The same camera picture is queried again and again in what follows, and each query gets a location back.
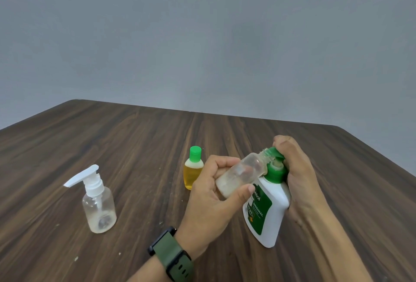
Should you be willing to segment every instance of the green bottle cap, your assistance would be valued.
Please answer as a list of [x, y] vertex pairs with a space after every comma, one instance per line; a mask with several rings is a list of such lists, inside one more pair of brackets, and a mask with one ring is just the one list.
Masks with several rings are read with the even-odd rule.
[[278, 159], [282, 162], [284, 161], [284, 156], [274, 146], [271, 147], [271, 148], [266, 149], [265, 153], [268, 156], [273, 156], [273, 157], [275, 157], [276, 159]]
[[199, 146], [191, 146], [189, 149], [189, 160], [192, 163], [197, 163], [201, 160], [201, 148]]
[[284, 166], [280, 158], [276, 158], [267, 164], [267, 174], [264, 178], [271, 183], [282, 183], [288, 177], [288, 169]]

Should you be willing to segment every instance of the product label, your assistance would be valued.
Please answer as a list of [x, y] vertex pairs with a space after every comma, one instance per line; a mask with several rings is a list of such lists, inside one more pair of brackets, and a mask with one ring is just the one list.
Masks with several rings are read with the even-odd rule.
[[272, 206], [272, 201], [259, 185], [253, 185], [256, 187], [256, 190], [251, 198], [248, 199], [247, 218], [256, 233], [261, 235], [264, 220], [266, 219], [268, 210]]

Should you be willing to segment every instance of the white pump nozzle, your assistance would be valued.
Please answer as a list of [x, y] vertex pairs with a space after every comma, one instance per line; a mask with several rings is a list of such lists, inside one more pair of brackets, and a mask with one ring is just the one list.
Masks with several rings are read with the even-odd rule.
[[69, 188], [83, 181], [85, 185], [86, 195], [88, 195], [90, 198], [96, 197], [102, 194], [104, 191], [104, 185], [100, 178], [100, 174], [96, 173], [97, 170], [98, 165], [92, 165], [91, 167], [81, 171], [70, 180], [68, 180], [64, 186]]

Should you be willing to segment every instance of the gray wall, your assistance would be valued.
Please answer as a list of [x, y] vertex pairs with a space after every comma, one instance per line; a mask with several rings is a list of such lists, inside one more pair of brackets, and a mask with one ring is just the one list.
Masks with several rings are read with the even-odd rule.
[[416, 174], [416, 0], [0, 0], [0, 127], [69, 99], [338, 125]]

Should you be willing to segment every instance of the person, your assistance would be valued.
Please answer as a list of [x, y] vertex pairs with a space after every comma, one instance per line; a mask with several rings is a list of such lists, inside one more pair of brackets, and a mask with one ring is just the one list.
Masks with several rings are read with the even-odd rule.
[[[325, 281], [372, 281], [353, 244], [332, 213], [308, 156], [290, 136], [274, 137], [273, 146], [285, 156], [292, 195], [288, 217], [303, 230]], [[240, 159], [210, 156], [192, 186], [185, 215], [175, 234], [192, 260], [198, 258], [242, 210], [254, 192], [243, 185], [225, 201], [216, 194], [215, 179]], [[156, 256], [151, 257], [128, 282], [170, 281]]]

